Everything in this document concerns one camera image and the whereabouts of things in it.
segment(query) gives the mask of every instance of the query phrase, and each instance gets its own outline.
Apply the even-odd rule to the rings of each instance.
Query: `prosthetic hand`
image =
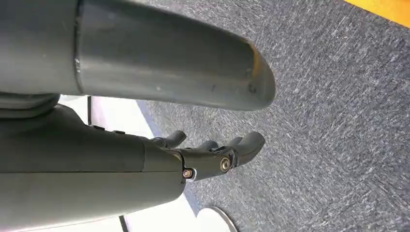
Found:
[[[7,0],[0,19],[0,225],[22,230],[176,199],[249,162],[264,138],[177,149],[84,125],[60,94],[267,107],[272,71],[245,39],[125,0]]]

